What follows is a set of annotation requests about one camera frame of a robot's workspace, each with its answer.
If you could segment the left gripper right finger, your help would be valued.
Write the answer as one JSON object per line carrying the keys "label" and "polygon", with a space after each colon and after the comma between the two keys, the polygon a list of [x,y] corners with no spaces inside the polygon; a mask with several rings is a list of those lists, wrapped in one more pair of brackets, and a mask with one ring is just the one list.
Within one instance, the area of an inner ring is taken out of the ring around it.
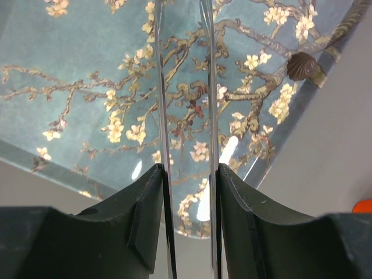
{"label": "left gripper right finger", "polygon": [[371,215],[312,217],[219,166],[221,223],[230,278],[370,278]]}

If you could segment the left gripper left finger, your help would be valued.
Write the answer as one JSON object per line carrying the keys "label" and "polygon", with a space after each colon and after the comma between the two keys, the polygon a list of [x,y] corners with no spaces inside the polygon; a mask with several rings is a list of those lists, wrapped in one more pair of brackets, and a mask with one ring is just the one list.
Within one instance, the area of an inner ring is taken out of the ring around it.
{"label": "left gripper left finger", "polygon": [[162,213],[161,165],[77,215],[1,208],[2,278],[148,278]]}

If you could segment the metal tongs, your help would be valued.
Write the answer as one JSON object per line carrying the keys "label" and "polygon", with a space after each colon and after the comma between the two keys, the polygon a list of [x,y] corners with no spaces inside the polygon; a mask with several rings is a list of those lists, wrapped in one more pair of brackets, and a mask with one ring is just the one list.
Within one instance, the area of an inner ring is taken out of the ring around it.
{"label": "metal tongs", "polygon": [[[209,216],[210,216],[210,247],[211,247],[211,270],[212,278],[222,278],[221,261],[221,206],[220,190],[217,185],[219,172],[219,143],[217,122],[217,89],[216,89],[216,61],[214,23],[211,1],[199,2],[202,27],[209,46],[207,54],[208,70],[208,93],[209,93],[209,124],[210,124],[210,147],[209,147]],[[155,57],[158,90],[158,112],[160,123],[161,164],[163,179],[164,218],[166,226],[168,277],[177,278],[176,248],[174,242],[173,207],[171,194],[171,175],[169,159],[169,140],[166,114],[166,91],[163,74],[163,54],[160,46],[160,35],[164,25],[164,2],[155,1]]]}

